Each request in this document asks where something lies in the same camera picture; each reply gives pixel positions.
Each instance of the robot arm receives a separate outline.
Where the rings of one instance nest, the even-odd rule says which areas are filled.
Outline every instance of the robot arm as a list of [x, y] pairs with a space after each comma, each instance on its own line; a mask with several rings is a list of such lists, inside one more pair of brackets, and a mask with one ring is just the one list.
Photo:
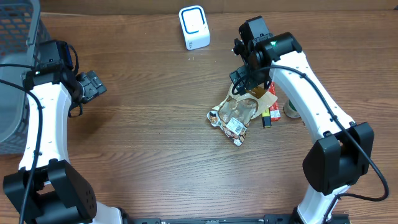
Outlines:
[[[68, 113], [82, 103], [88, 103], [106, 88], [94, 71], [75, 76], [72, 71], [68, 46], [50, 41], [40, 46], [43, 61], [35, 70], [27, 72], [24, 88], [40, 101], [43, 112], [40, 153], [24, 220], [26, 223], [90, 223], [122, 224], [128, 218], [121, 209], [107, 207], [95, 199], [91, 185], [70, 165], [67, 151]], [[26, 191], [27, 176], [33, 164], [33, 155], [39, 126], [35, 100], [28, 96], [29, 129], [24, 156], [16, 174], [4, 178], [3, 189], [18, 212]], [[38, 194], [45, 184], [52, 184], [53, 192]]]
[[[272, 62], [272, 65], [283, 65], [295, 68], [305, 73], [317, 85], [340, 122], [345, 126], [345, 128], [350, 128], [349, 124], [353, 122], [353, 119], [348, 116], [330, 97], [328, 92], [312, 72], [303, 52], [298, 53], [295, 51], [282, 55], [280, 56], [280, 60]], [[319, 99], [315, 90], [305, 79], [283, 69], [271, 69], [270, 76], [272, 80], [280, 86], [295, 106], [295, 109], [300, 114], [310, 133], [313, 143], [324, 138], [324, 133], [327, 131], [332, 134], [341, 131], [335, 122], [330, 121], [330, 114], [323, 106], [323, 103]], [[309, 185], [303, 201], [297, 207], [297, 214], [301, 221], [306, 224], [321, 224], [323, 216], [329, 205], [332, 203], [335, 195], [343, 193], [348, 189], [349, 186], [344, 185], [335, 189], [331, 194], [324, 195], [321, 192], [317, 192], [313, 187], [311, 187], [311, 185]]]
[[[43, 130], [40, 143], [37, 168], [47, 166], [51, 159], [69, 162], [67, 151], [67, 118], [72, 98], [62, 83], [46, 83], [35, 86], [31, 92], [40, 100], [43, 107]], [[29, 129], [24, 157], [19, 164], [19, 170], [25, 167], [30, 170], [36, 146], [37, 127], [39, 125], [36, 102], [28, 96]]]
[[[242, 56], [244, 65], [230, 75], [234, 83], [233, 94], [244, 94], [245, 89], [251, 90], [262, 83], [267, 88], [274, 81], [289, 97], [314, 143], [303, 162], [303, 171], [310, 185], [291, 220], [293, 223], [321, 224], [324, 218], [331, 218], [337, 201], [330, 212], [328, 209], [334, 203], [335, 195], [347, 191], [360, 176], [366, 174], [369, 162], [358, 150], [353, 149], [352, 142], [342, 134], [315, 87], [331, 112], [369, 157], [374, 133], [367, 123], [356, 125], [333, 101], [312, 72], [300, 44], [292, 34], [273, 36], [262, 17], [246, 21], [239, 28], [239, 33], [242, 41], [234, 41], [233, 51]], [[293, 68], [302, 74], [283, 67], [269, 68], [271, 66]]]

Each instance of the yellow battery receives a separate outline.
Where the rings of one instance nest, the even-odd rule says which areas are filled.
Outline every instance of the yellow battery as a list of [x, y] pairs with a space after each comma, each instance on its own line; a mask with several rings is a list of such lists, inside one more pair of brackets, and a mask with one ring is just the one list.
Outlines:
[[269, 108], [261, 113], [262, 126], [265, 128], [270, 128], [271, 125], [271, 114], [269, 113]]

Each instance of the snack bag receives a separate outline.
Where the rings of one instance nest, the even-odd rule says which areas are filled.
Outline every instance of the snack bag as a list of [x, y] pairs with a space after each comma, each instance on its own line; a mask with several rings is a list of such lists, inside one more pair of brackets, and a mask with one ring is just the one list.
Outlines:
[[233, 95], [232, 88], [233, 84], [225, 100], [209, 111], [207, 118], [213, 127], [220, 127], [235, 145], [240, 146], [246, 138], [250, 120], [275, 103], [277, 97], [259, 86], [242, 96]]

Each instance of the white arm segment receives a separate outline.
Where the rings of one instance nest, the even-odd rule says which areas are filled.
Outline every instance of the white arm segment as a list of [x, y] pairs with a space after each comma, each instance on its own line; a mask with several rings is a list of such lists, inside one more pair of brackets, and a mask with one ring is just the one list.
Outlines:
[[122, 224], [122, 215], [118, 208], [108, 207], [97, 202], [97, 215], [91, 224]]
[[[43, 130], [37, 167], [49, 164], [49, 160], [58, 159], [69, 162], [67, 151], [67, 119], [72, 102], [68, 90], [62, 83], [46, 83], [38, 85], [31, 91], [43, 107]], [[35, 100], [27, 95], [29, 101], [29, 129], [24, 157], [19, 163], [19, 169], [32, 168], [33, 155], [36, 147], [37, 128], [39, 126], [39, 111]]]
[[[272, 65], [283, 65], [286, 67], [297, 69], [305, 74], [316, 84], [321, 91], [323, 97], [326, 99], [334, 114], [338, 117], [340, 123], [349, 128], [349, 123], [354, 121], [352, 117], [348, 116], [330, 97], [319, 82], [315, 74], [312, 72], [307, 58], [303, 52], [291, 52], [280, 57], [280, 60], [273, 62]], [[293, 103], [295, 109], [302, 117], [305, 126], [307, 127], [312, 142], [315, 143], [318, 139], [323, 138], [323, 133], [330, 131], [332, 134], [338, 133], [341, 129], [334, 121], [330, 121], [330, 114], [328, 114], [321, 99], [318, 97], [316, 91], [312, 86], [300, 75], [283, 69], [271, 69], [270, 76], [272, 80], [280, 86], [285, 92], [289, 100]], [[298, 205], [297, 212], [305, 224], [321, 224], [323, 216], [326, 213], [334, 196], [343, 193], [349, 189], [345, 185], [335, 189], [330, 195], [315, 191], [309, 185], [307, 193], [303, 201]]]

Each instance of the gray bin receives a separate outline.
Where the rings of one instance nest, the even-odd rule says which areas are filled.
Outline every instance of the gray bin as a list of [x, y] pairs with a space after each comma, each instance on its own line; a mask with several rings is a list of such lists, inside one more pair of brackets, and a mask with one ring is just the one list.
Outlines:
[[[38, 45], [50, 40], [39, 0], [0, 1], [0, 63], [36, 65]], [[0, 67], [0, 79], [22, 86], [28, 68]], [[0, 83], [0, 154], [25, 150], [29, 104], [23, 91]]]

